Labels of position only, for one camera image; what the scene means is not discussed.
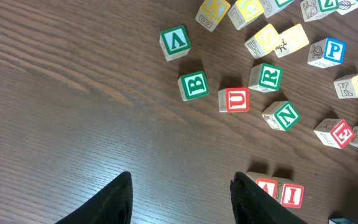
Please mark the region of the red I block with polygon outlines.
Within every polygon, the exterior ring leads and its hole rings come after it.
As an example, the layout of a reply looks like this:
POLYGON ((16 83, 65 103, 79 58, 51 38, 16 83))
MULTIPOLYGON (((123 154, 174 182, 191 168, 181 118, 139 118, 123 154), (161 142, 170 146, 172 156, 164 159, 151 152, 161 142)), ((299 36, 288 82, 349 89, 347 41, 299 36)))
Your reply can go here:
POLYGON ((290 179, 272 177, 277 181, 277 191, 274 199, 283 207, 301 208, 304 187, 290 179))

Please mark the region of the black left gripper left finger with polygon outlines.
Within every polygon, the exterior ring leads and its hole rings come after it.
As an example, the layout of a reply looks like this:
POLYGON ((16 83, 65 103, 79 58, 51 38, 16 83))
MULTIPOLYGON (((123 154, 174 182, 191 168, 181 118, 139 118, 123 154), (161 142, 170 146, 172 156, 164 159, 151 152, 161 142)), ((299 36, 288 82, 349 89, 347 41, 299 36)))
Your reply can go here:
POLYGON ((130 224, 132 205, 132 177, 125 171, 56 224, 130 224))

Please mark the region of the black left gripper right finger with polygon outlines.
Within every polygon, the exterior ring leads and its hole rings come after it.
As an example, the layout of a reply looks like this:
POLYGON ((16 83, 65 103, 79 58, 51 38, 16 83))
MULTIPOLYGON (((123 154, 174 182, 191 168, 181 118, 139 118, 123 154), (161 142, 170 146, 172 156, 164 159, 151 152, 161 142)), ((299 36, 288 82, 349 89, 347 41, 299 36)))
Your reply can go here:
POLYGON ((230 191, 236 224, 306 224, 243 172, 235 173, 230 191))

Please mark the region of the red A block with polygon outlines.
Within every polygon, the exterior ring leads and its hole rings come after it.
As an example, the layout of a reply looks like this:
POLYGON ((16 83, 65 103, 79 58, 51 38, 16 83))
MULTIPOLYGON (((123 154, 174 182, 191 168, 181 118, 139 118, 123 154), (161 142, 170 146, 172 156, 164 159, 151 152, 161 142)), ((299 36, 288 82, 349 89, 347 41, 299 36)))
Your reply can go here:
POLYGON ((276 197, 278 182, 272 177, 269 177, 266 174, 249 171, 247 171, 246 176, 248 176, 252 181, 254 181, 262 190, 268 193, 271 197, 276 197))

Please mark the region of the blue 2 block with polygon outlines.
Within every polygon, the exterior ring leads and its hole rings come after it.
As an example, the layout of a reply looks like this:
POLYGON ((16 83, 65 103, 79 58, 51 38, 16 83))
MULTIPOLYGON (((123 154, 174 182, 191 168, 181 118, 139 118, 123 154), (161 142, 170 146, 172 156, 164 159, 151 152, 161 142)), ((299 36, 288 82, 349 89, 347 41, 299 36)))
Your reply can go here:
POLYGON ((356 224, 356 222, 354 222, 350 219, 341 217, 341 218, 329 218, 328 224, 356 224))

